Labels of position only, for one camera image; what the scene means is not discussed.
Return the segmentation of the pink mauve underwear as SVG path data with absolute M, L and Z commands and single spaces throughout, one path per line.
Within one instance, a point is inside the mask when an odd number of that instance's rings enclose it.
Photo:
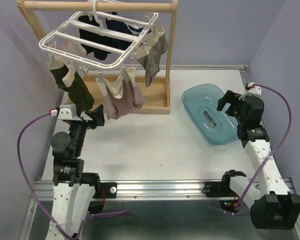
M 136 83 L 135 67 L 125 68 L 114 82 L 101 74 L 95 80 L 104 100 L 108 120 L 117 120 L 141 109 L 147 103 Z

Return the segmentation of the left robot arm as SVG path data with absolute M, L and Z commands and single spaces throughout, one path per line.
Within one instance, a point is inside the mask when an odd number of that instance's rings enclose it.
M 69 125 L 68 131 L 57 132 L 51 140 L 53 155 L 53 205 L 46 239 L 66 240 L 78 238 L 83 228 L 92 197 L 101 193 L 98 173 L 83 172 L 80 159 L 87 130 L 105 124 L 104 107 L 85 112 L 85 120 L 76 105 L 62 104 L 51 112 L 58 120 Z

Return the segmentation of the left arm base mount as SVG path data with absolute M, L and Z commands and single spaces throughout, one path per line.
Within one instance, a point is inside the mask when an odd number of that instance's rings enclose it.
M 92 199 L 101 200 L 103 198 L 103 193 L 105 193 L 105 199 L 115 199 L 117 197 L 118 184 L 116 182 L 101 182 L 96 186 L 92 186 L 95 193 Z

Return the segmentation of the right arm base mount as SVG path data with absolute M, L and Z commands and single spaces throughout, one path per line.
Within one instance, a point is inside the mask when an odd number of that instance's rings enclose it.
M 236 193 L 230 189 L 230 179 L 237 176 L 246 177 L 247 175 L 233 169 L 226 171 L 220 181 L 205 181 L 202 192 L 208 198 L 234 197 Z

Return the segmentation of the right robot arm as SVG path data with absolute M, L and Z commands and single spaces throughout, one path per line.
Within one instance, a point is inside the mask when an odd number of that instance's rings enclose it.
M 270 138 L 261 125 L 265 105 L 260 95 L 260 89 L 244 94 L 228 90 L 218 100 L 218 111 L 229 104 L 226 114 L 236 119 L 238 139 L 255 170 L 251 179 L 240 171 L 227 171 L 220 189 L 225 195 L 238 195 L 232 212 L 245 204 L 256 229 L 291 230 L 300 214 L 300 196 L 291 192 L 276 165 Z

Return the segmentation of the dark green underwear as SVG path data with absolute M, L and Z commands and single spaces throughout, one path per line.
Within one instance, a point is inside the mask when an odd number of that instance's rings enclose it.
M 57 87 L 68 93 L 72 103 L 83 106 L 85 110 L 93 107 L 94 98 L 76 69 L 69 69 L 60 57 L 55 59 L 55 64 L 48 61 L 47 66 Z

